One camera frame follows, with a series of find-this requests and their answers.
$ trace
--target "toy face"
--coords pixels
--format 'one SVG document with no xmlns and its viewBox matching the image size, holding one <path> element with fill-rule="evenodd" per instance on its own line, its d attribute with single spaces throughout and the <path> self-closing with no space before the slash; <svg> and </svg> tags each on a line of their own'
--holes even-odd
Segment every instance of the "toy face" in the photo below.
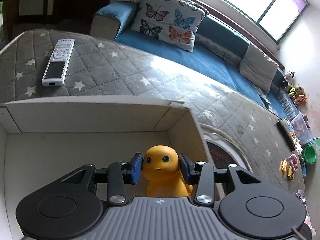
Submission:
<svg viewBox="0 0 320 240">
<path fill-rule="evenodd" d="M 161 180 L 179 170 L 179 158 L 174 149 L 158 145 L 151 147 L 144 155 L 142 174 L 148 180 Z"/>
<path fill-rule="evenodd" d="M 287 72 L 285 74 L 285 77 L 288 78 L 288 79 L 292 79 L 294 77 L 294 75 L 295 75 L 295 72 L 290 70 L 289 72 Z"/>
</svg>

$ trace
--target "yellow duck toy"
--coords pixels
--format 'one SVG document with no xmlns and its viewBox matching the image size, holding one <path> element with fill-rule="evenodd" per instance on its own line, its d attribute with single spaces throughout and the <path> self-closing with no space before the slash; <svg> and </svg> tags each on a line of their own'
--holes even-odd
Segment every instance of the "yellow duck toy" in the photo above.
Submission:
<svg viewBox="0 0 320 240">
<path fill-rule="evenodd" d="M 179 170 L 179 157 L 168 146 L 151 147 L 144 155 L 142 174 L 149 180 L 148 197 L 190 196 L 192 186 L 185 184 Z"/>
</svg>

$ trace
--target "sofa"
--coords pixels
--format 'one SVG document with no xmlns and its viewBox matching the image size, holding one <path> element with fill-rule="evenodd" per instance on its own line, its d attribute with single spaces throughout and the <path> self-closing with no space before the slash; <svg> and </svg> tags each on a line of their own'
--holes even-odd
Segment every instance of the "sofa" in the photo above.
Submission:
<svg viewBox="0 0 320 240">
<path fill-rule="evenodd" d="M 284 91 L 278 68 L 270 92 L 253 85 L 239 72 L 249 41 L 219 19 L 208 15 L 199 25 L 192 53 L 130 29 L 138 4 L 118 1 L 98 10 L 90 35 L 109 39 L 177 62 L 244 94 L 281 118 L 292 120 L 299 111 Z"/>
</svg>

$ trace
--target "white cardboard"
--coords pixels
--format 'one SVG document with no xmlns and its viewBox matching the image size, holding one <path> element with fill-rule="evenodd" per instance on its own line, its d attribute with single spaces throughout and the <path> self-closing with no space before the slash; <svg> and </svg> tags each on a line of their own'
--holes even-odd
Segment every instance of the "white cardboard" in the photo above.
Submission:
<svg viewBox="0 0 320 240">
<path fill-rule="evenodd" d="M 0 240 L 12 239 L 4 194 L 4 155 L 7 135 L 7 131 L 0 125 Z"/>
<path fill-rule="evenodd" d="M 53 97 L 2 106 L 22 132 L 12 130 L 7 136 L 3 173 L 9 223 L 0 216 L 0 230 L 10 226 L 14 240 L 22 237 L 15 218 L 19 201 L 85 163 L 108 167 L 112 162 L 129 161 L 136 152 L 144 153 L 154 145 L 173 147 L 192 161 L 208 161 L 206 143 L 190 110 L 169 100 Z M 137 185 L 126 185 L 128 196 L 144 196 L 146 185 L 140 176 Z M 102 200 L 106 189 L 106 185 L 98 186 Z"/>
<path fill-rule="evenodd" d="M 6 107 L 0 107 L 0 124 L 9 133 L 21 133 Z"/>
</svg>

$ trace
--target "remote control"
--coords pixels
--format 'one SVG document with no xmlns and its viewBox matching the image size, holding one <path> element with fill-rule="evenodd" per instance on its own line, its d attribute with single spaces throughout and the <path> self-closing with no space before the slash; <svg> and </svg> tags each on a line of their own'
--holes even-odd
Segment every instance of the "remote control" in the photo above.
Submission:
<svg viewBox="0 0 320 240">
<path fill-rule="evenodd" d="M 60 39 L 54 48 L 42 78 L 42 85 L 63 86 L 75 39 Z"/>
</svg>

